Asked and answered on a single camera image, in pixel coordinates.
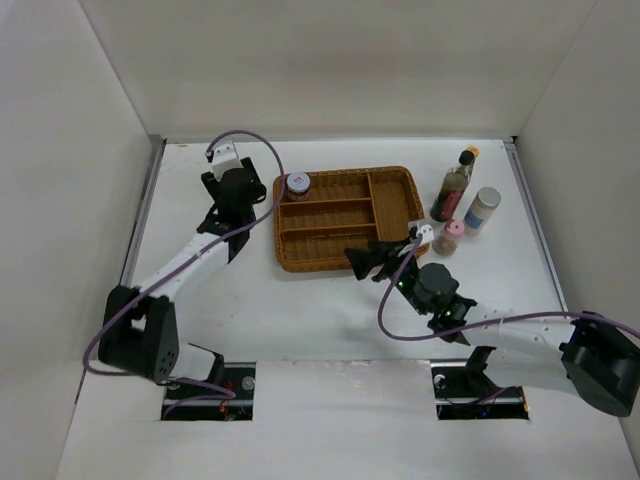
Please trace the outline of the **white-lid red-label spice jar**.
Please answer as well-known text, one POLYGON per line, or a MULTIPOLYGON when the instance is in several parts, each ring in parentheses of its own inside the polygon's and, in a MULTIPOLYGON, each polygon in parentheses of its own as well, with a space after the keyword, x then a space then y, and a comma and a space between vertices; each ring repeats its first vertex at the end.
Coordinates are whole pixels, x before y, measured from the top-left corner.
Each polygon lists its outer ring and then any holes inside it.
POLYGON ((287 175, 286 195, 290 201, 304 201, 308 198, 311 179, 305 172, 292 172, 287 175))

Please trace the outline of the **pink-lid spice jar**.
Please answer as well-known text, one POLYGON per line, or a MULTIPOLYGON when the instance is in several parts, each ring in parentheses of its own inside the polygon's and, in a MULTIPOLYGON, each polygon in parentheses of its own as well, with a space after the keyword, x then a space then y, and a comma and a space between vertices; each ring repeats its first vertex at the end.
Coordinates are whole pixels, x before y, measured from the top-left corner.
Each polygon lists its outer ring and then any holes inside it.
POLYGON ((441 256, 451 256, 458 248, 464 235, 465 224, 456 219, 450 219, 440 231, 432 244, 432 249, 441 256))

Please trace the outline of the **tall dark sauce bottle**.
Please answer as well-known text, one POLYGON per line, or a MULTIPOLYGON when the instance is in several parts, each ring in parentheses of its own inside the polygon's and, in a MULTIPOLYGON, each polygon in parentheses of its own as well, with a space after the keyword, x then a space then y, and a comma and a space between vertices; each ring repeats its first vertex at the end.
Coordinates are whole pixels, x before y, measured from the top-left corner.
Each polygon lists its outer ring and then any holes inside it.
POLYGON ((459 156, 458 165, 445 174, 439 193, 430 209, 430 216, 433 220, 446 223, 452 219, 469 186, 474 162, 473 154, 464 150, 459 156))

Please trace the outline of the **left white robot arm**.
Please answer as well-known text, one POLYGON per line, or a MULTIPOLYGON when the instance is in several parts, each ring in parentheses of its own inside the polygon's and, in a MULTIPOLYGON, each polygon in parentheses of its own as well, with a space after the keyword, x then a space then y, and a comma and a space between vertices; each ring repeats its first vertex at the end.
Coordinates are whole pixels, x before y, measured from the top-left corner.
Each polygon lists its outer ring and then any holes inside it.
POLYGON ((156 384, 189 378, 206 399, 224 387, 220 356, 179 340, 177 304, 216 270, 231 263, 250 238, 254 205, 266 187, 250 158, 216 161, 201 175, 213 205, 187 245, 141 284, 118 285, 108 295, 99 360, 156 384))

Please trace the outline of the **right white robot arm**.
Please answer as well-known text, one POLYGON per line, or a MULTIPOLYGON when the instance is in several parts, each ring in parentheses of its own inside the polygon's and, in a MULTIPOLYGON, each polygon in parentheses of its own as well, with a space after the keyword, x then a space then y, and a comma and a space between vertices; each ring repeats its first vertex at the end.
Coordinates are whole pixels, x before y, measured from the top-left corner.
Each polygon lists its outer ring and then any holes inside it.
POLYGON ((483 396, 531 386, 575 395, 618 418, 639 393, 637 330, 592 312, 512 314, 458 294, 441 263, 418 264, 416 242, 371 241, 344 253, 357 279, 388 281, 414 311, 429 316, 425 340, 470 346, 464 384, 483 396))

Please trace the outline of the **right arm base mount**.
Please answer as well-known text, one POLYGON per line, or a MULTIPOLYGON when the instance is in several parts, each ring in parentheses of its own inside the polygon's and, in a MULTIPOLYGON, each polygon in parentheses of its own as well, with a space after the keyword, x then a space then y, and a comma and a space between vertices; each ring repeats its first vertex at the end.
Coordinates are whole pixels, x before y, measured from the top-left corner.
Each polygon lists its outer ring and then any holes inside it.
POLYGON ((528 420, 519 386, 499 387, 486 375, 493 348, 476 347, 467 360, 431 363, 439 420, 528 420))

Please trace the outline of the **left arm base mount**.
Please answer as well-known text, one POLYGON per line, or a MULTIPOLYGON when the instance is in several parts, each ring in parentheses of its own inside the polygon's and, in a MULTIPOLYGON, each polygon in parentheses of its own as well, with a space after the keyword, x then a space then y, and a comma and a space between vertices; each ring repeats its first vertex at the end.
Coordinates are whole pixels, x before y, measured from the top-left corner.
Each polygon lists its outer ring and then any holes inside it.
POLYGON ((194 381, 169 384, 164 393, 163 421, 251 421, 256 388, 255 363, 226 363, 218 370, 216 388, 194 381))

